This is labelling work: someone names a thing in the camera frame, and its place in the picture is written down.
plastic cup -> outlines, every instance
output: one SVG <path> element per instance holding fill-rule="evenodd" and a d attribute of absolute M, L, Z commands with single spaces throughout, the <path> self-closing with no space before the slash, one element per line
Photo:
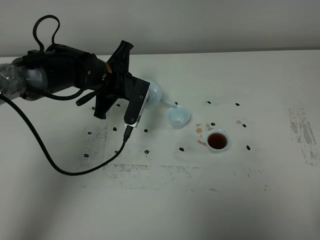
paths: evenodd
<path fill-rule="evenodd" d="M 190 118 L 190 112 L 183 106 L 172 106 L 168 110 L 168 120 L 173 128 L 180 129 Z"/>
<path fill-rule="evenodd" d="M 216 148 L 213 148 L 209 145 L 208 143 L 208 138 L 211 134 L 216 134 L 216 133 L 219 133 L 219 134 L 222 134 L 225 136 L 226 138 L 226 145 L 224 148 L 221 148 L 221 149 L 216 149 Z M 215 153 L 215 154 L 219 154 L 221 152 L 223 152 L 224 150 L 226 150 L 228 147 L 230 147 L 231 145 L 231 138 L 229 136 L 229 134 L 225 131 L 225 130 L 222 130 L 222 129 L 213 129 L 211 131 L 209 131 L 205 137 L 205 143 L 208 147 L 208 149 L 212 152 L 212 153 Z"/>

liquid spill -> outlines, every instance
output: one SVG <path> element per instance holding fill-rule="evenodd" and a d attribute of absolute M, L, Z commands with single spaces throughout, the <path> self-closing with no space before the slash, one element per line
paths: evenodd
<path fill-rule="evenodd" d="M 203 146 L 206 146 L 206 147 L 208 146 L 205 142 L 203 142 L 203 141 L 201 141 L 201 140 L 198 140 L 197 142 L 198 142 L 199 144 L 203 145 Z"/>

white table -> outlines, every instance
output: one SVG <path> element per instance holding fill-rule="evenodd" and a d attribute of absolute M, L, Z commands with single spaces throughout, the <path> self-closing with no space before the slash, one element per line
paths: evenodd
<path fill-rule="evenodd" d="M 146 110 L 122 154 L 88 175 L 55 172 L 0 106 L 1 239 L 320 238 L 320 51 L 133 55 L 130 72 L 156 80 L 191 119 L 172 129 L 167 106 Z M 96 166 L 122 143 L 124 100 L 107 120 L 93 117 L 94 101 L 14 102 L 65 170 Z M 196 124 L 210 123 L 232 138 L 221 154 L 197 142 Z"/>

brown stain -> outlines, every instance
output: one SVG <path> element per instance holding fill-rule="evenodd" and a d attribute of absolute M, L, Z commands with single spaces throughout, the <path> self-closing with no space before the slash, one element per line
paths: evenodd
<path fill-rule="evenodd" d="M 197 128 L 195 131 L 197 134 L 200 134 L 200 133 L 202 133 L 202 128 Z"/>
<path fill-rule="evenodd" d="M 201 140 L 198 140 L 197 142 L 198 142 L 199 144 L 203 145 L 203 146 L 206 146 L 206 147 L 208 146 L 205 142 L 203 142 L 203 141 L 201 141 Z"/>

